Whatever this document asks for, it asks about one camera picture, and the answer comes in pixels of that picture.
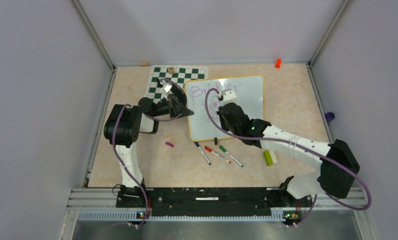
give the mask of green marker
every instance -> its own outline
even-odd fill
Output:
[[[233,157],[222,145],[219,145],[219,149],[221,149],[224,153],[226,153],[230,158],[232,158],[240,167],[244,167],[235,157]]]

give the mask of cable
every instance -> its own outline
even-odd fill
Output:
[[[285,226],[286,228],[289,228],[289,227],[295,227],[295,228],[297,228],[299,225],[301,225],[301,224],[303,223],[303,221],[304,221],[305,219],[308,218],[309,213],[312,211],[312,209],[314,209],[315,203],[317,202],[317,197],[318,197],[318,195],[315,194],[314,201],[312,202],[311,207],[310,207],[309,210],[306,212],[305,216],[303,216],[303,218],[300,220],[300,222],[294,223],[294,224],[292,224],[292,225],[279,225],[279,224],[271,224],[271,225],[272,225],[272,226],[277,226],[277,227],[282,227],[282,228],[284,228],[284,226]]]
[[[161,81],[171,82],[173,85],[175,85],[177,88],[179,88],[182,92],[184,92],[184,89],[183,89],[183,88],[181,88],[177,83],[171,81],[171,79],[169,79],[169,78],[161,78],[159,81],[160,81],[160,82],[161,82]],[[146,117],[148,117],[148,118],[150,118],[150,119],[152,119],[152,120],[158,121],[158,122],[170,122],[170,121],[176,120],[177,118],[180,118],[180,117],[181,117],[181,114],[183,114],[183,111],[185,110],[185,108],[186,108],[186,105],[184,105],[184,108],[183,108],[183,110],[180,112],[180,114],[178,114],[176,117],[171,118],[171,119],[158,119],[158,118],[155,118],[155,117],[146,115],[146,114],[145,114],[145,115],[146,115]]]
[[[118,185],[121,186],[121,184],[118,183],[118,184],[116,184],[115,186],[113,186],[113,188],[112,188],[112,194],[113,194],[115,197],[117,197],[118,195],[116,195],[116,194],[113,192],[113,190],[114,190],[114,189],[116,188],[116,186],[118,186]]]
[[[219,91],[218,91],[216,88],[211,88],[211,89],[208,90],[208,92],[206,93],[206,96],[205,96],[205,110],[206,110],[206,113],[207,113],[207,115],[208,115],[210,121],[213,123],[213,125],[214,125],[217,129],[219,129],[220,131],[222,131],[223,133],[225,133],[225,134],[228,135],[228,136],[231,136],[231,137],[234,137],[234,138],[237,138],[237,139],[241,139],[241,140],[252,140],[252,141],[256,141],[256,140],[261,141],[261,140],[264,140],[264,141],[274,141],[274,142],[281,142],[281,143],[291,144],[290,141],[284,140],[284,139],[280,139],[280,138],[274,138],[274,137],[247,137],[247,136],[238,136],[238,135],[234,135],[234,134],[231,134],[231,133],[229,133],[229,132],[223,130],[220,126],[218,126],[218,125],[216,124],[216,122],[213,120],[213,118],[211,117],[211,115],[210,115],[210,113],[209,113],[209,109],[208,109],[208,97],[209,97],[209,93],[212,92],[212,91],[216,91],[216,93],[219,94]],[[305,150],[305,151],[308,151],[308,152],[312,153],[313,155],[316,155],[316,156],[322,158],[322,159],[325,160],[325,161],[328,161],[328,162],[334,164],[335,166],[339,167],[341,170],[343,170],[343,171],[347,172],[348,174],[350,174],[352,177],[354,177],[354,178],[361,184],[361,186],[364,188],[364,190],[365,190],[365,192],[366,192],[366,194],[367,194],[367,198],[368,198],[368,202],[367,202],[367,204],[366,204],[365,206],[363,206],[363,207],[354,207],[354,206],[351,206],[351,205],[345,204],[344,202],[339,201],[338,199],[336,199],[335,197],[331,196],[331,195],[328,194],[328,193],[325,193],[325,194],[326,194],[327,196],[329,196],[332,200],[334,200],[335,202],[339,203],[339,204],[342,205],[342,206],[345,206],[345,207],[350,208],[350,209],[352,209],[352,210],[358,210],[358,211],[366,210],[366,209],[368,209],[368,208],[371,206],[371,204],[372,204],[371,192],[370,192],[368,186],[365,184],[365,182],[364,182],[358,175],[356,175],[354,172],[352,172],[351,170],[349,170],[349,169],[346,168],[345,166],[341,165],[340,163],[338,163],[338,162],[332,160],[331,158],[326,157],[326,156],[324,156],[324,155],[322,155],[322,154],[320,154],[320,153],[318,153],[318,152],[316,152],[316,151],[314,151],[314,150],[312,150],[312,149],[310,149],[310,148],[307,148],[307,147],[305,147],[305,146],[303,146],[303,145],[296,144],[296,143],[295,143],[295,146],[296,146],[297,148],[300,148],[300,149],[303,149],[303,150]]]
[[[300,212],[300,201],[297,201],[296,212]]]
[[[121,117],[122,114],[124,113],[125,109],[127,107],[131,107],[130,104],[125,104],[121,111],[119,112],[118,118],[116,119],[116,123],[115,123],[115,127],[113,128],[113,133],[112,133],[112,146],[113,146],[113,151],[116,155],[116,157],[118,158],[119,162],[121,163],[121,165],[124,166],[124,170],[125,172],[130,176],[130,178],[138,185],[138,187],[140,188],[141,192],[143,193],[144,196],[144,201],[146,202],[146,216],[143,217],[143,221],[141,221],[141,223],[139,225],[135,225],[136,228],[139,228],[141,226],[143,226],[143,224],[146,221],[146,217],[148,217],[147,213],[150,211],[149,209],[149,204],[148,204],[148,198],[146,195],[146,191],[144,190],[143,186],[137,181],[137,179],[135,179],[135,177],[133,175],[131,175],[130,171],[128,170],[127,166],[125,165],[124,161],[121,159],[121,157],[119,156],[118,152],[116,151],[116,143],[115,143],[115,138],[116,138],[116,129],[118,128],[119,122],[121,121]],[[105,228],[103,231],[101,231],[100,233],[98,233],[96,236],[93,237],[93,240],[97,239],[100,235],[102,235],[104,232],[108,231],[109,229],[118,226],[118,225],[125,225],[127,224],[127,222],[117,222],[114,223],[110,226],[108,226],[107,228]]]

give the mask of marker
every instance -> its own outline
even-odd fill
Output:
[[[226,159],[225,157],[221,156],[220,154],[217,154],[216,152],[214,152],[212,149],[210,149],[208,146],[205,146],[205,149],[208,150],[209,152],[215,154],[216,156],[222,158],[222,160],[226,161],[227,163],[231,163],[230,160]]]
[[[218,201],[219,197],[209,196],[209,197],[196,197],[196,201]]]
[[[209,165],[211,165],[211,161],[209,161],[208,157],[205,155],[205,153],[203,152],[202,148],[200,147],[198,142],[194,142],[194,144],[196,144],[197,148],[200,150],[200,152],[202,153],[203,157],[205,157],[206,161],[208,162]]]
[[[219,148],[226,153],[228,156],[230,156],[230,158],[232,158],[240,167],[244,167],[235,157],[233,157],[231,155],[231,153],[229,153],[222,145],[219,145]]]

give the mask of small wooden block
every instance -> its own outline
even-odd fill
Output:
[[[174,73],[175,73],[175,68],[174,68],[173,66],[170,66],[170,67],[168,68],[168,73],[169,73],[169,74],[174,74]]]

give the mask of purple block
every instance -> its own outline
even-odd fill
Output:
[[[172,144],[172,143],[170,143],[170,142],[168,142],[168,141],[167,141],[167,142],[165,142],[165,144],[166,144],[166,145],[168,145],[168,146],[170,146],[171,148],[173,148],[173,147],[174,147],[174,144]]]
[[[336,117],[334,116],[334,113],[332,112],[328,112],[325,114],[325,119],[327,120],[327,122],[331,122],[332,120],[334,120]]]

